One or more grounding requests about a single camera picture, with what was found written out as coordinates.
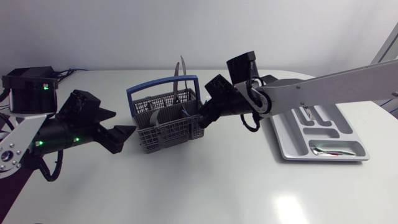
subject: black cable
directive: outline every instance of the black cable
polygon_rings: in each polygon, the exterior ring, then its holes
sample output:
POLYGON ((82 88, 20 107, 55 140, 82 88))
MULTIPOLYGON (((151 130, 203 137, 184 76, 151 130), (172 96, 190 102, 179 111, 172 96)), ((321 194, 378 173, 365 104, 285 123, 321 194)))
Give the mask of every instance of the black cable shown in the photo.
POLYGON ((2 91, 1 95, 0 95, 0 102, 3 102, 3 100, 5 100, 5 99, 7 98, 7 96, 8 96, 9 93, 10 93, 10 89, 5 88, 5 89, 2 91))
POLYGON ((47 164, 44 162, 43 158, 39 159, 39 170, 47 181, 53 182, 58 178, 61 173, 62 159, 63 150, 58 151, 57 161, 55 161, 57 165, 55 166, 54 172, 52 174, 50 173, 50 169, 47 167, 47 164))
POLYGON ((261 82, 261 86, 264 86, 265 85, 265 83, 264 83, 264 80, 262 80, 259 76, 257 76, 257 75, 253 75, 252 76, 252 80, 253 79, 258 79, 260 82, 261 82))
POLYGON ((242 120, 242 122, 243 122, 243 125, 244 125, 249 131, 251 131, 251 132, 256 132, 256 131, 258 131, 259 128, 260 128, 260 119, 261 119, 261 117, 260 117, 260 115, 259 115, 257 112, 253 112, 252 114, 253 114, 253 121, 254 121, 254 123, 256 124, 256 128, 250 127, 250 126, 246 123, 246 121, 244 120, 244 115, 243 115, 243 114, 241 114, 241 120, 242 120))
POLYGON ((0 118, 8 125, 8 127, 12 130, 14 130, 14 125, 12 125, 12 123, 10 122, 10 120, 8 119, 8 117, 2 113, 0 113, 0 118))

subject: dish rack basket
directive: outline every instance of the dish rack basket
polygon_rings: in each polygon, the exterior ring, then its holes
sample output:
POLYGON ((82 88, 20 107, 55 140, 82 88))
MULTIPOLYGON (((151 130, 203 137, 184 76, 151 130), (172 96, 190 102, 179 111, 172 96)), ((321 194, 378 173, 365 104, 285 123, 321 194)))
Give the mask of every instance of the dish rack basket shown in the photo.
POLYGON ((141 145, 146 153, 152 153, 187 142, 189 139, 203 137, 205 130, 199 127, 201 106, 199 82, 196 75, 152 80, 127 89, 127 99, 131 116, 137 126, 141 145), (146 88, 164 83, 193 81, 195 91, 190 88, 177 92, 148 96, 132 100, 132 94, 146 88))

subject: wire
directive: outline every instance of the wire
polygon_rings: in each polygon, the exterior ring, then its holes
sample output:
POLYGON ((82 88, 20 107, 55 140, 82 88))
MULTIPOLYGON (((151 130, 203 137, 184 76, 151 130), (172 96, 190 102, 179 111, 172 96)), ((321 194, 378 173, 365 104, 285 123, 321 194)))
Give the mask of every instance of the wire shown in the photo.
POLYGON ((12 125, 12 123, 10 122, 10 120, 8 119, 8 117, 2 113, 0 113, 0 118, 8 125, 8 127, 12 130, 14 130, 14 125, 12 125))
POLYGON ((243 114, 241 114, 241 120, 242 120, 242 122, 243 122, 243 125, 244 125, 249 131, 251 131, 251 132, 256 132, 256 131, 258 131, 259 128, 260 128, 260 120, 261 120, 261 117, 260 117, 260 115, 259 115, 258 113, 256 113, 256 112, 253 112, 252 114, 253 114, 253 121, 254 121, 254 123, 256 124, 256 127, 255 127, 255 128, 250 127, 250 126, 246 123, 246 121, 244 120, 244 115, 243 115, 243 114))
POLYGON ((68 70, 64 70, 61 72, 54 72, 53 76, 58 78, 58 82, 60 83, 62 80, 66 79, 67 77, 69 77, 70 75, 72 75, 75 71, 88 71, 87 69, 84 68, 69 68, 68 70))
POLYGON ((394 112, 394 111, 396 111, 396 110, 398 110, 398 108, 393 109, 392 111, 390 111, 390 113, 392 113, 392 112, 394 112))
POLYGON ((44 162, 43 158, 39 159, 39 170, 43 174, 44 178, 49 181, 53 182, 55 181, 58 176, 61 173, 61 168, 62 168, 62 159, 63 159, 63 150, 58 151, 58 156, 57 156, 57 161, 55 163, 55 169, 54 172, 51 174, 49 167, 47 167, 47 164, 44 162))
POLYGON ((393 100, 393 99, 391 99, 391 100, 389 100, 389 101, 387 101, 387 102, 383 103, 383 104, 382 104, 382 105, 380 105, 380 106, 384 106, 384 105, 386 105, 386 104, 390 103, 392 100, 393 100))
POLYGON ((10 89, 8 89, 8 88, 3 89, 3 91, 0 95, 0 102, 3 102, 3 100, 5 100, 7 98, 9 93, 10 93, 10 89))
POLYGON ((265 85, 265 84, 264 84, 264 80, 262 80, 262 79, 261 79, 259 76, 257 76, 257 75, 253 75, 252 79, 253 79, 253 80, 258 79, 258 80, 261 82, 261 86, 264 86, 264 85, 265 85))

